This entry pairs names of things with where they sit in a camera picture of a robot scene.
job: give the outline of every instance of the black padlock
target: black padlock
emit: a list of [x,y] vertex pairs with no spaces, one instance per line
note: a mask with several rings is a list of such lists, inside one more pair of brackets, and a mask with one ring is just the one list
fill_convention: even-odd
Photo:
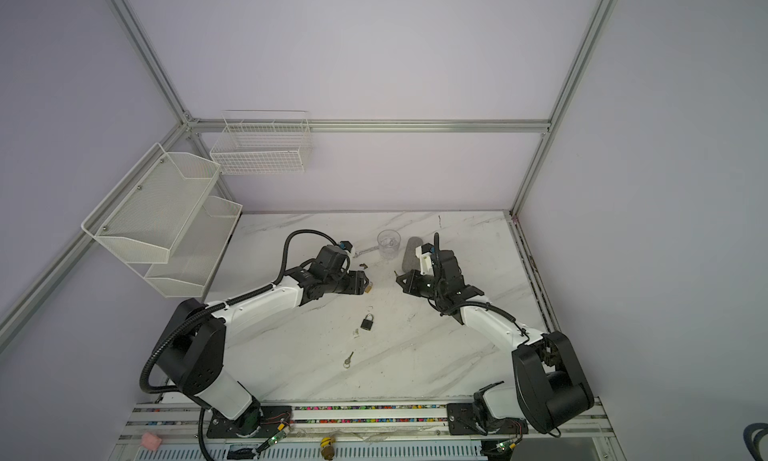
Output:
[[366,314],[366,317],[363,318],[362,324],[360,324],[360,327],[366,331],[370,331],[373,327],[373,315],[372,314]]

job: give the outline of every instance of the pink object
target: pink object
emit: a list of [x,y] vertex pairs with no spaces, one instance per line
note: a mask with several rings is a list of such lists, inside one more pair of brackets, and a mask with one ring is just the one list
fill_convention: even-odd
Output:
[[141,435],[141,446],[147,448],[149,451],[157,451],[162,442],[162,439],[156,437],[152,433],[144,433]]

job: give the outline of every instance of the table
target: table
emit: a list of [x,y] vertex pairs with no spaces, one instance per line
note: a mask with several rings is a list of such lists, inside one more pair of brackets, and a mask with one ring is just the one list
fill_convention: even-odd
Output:
[[[206,299],[223,300],[274,280],[286,236],[306,228],[351,241],[357,251],[376,246],[385,229],[398,231],[402,242],[393,260],[377,250],[352,259],[351,269],[368,266],[370,293],[326,294],[227,337],[225,368],[259,400],[446,399],[512,381],[510,353],[396,285],[411,236],[431,242],[438,231],[441,249],[455,252],[466,283],[520,322],[544,330],[501,211],[244,214]],[[294,237],[287,266],[314,257],[325,244],[314,235]],[[361,330],[369,313],[373,328]]]

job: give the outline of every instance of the clear glass mug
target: clear glass mug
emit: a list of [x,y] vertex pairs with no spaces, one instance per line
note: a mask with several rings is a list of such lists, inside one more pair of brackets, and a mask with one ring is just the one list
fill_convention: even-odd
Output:
[[379,233],[376,238],[379,243],[379,253],[384,259],[395,259],[400,250],[400,235],[397,231],[387,229]]

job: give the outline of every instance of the white wire basket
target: white wire basket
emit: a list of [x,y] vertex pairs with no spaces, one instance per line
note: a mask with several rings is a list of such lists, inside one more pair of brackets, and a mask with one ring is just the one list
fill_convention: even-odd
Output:
[[168,263],[219,177],[217,163],[194,154],[159,144],[149,154],[158,159],[106,220],[89,230],[104,200],[82,224],[125,264]]
[[305,111],[226,110],[210,158],[223,174],[303,172],[312,155]]
[[208,196],[168,263],[152,264],[143,278],[165,297],[203,296],[242,209]]

